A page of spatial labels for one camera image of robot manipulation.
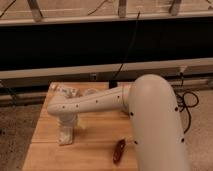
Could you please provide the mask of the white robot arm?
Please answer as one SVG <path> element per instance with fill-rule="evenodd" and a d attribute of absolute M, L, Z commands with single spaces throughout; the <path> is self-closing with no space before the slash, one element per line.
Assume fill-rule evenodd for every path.
<path fill-rule="evenodd" d="M 190 171 L 175 92 L 159 75 L 81 97 L 55 95 L 47 106 L 55 117 L 110 110 L 130 116 L 138 171 Z"/>

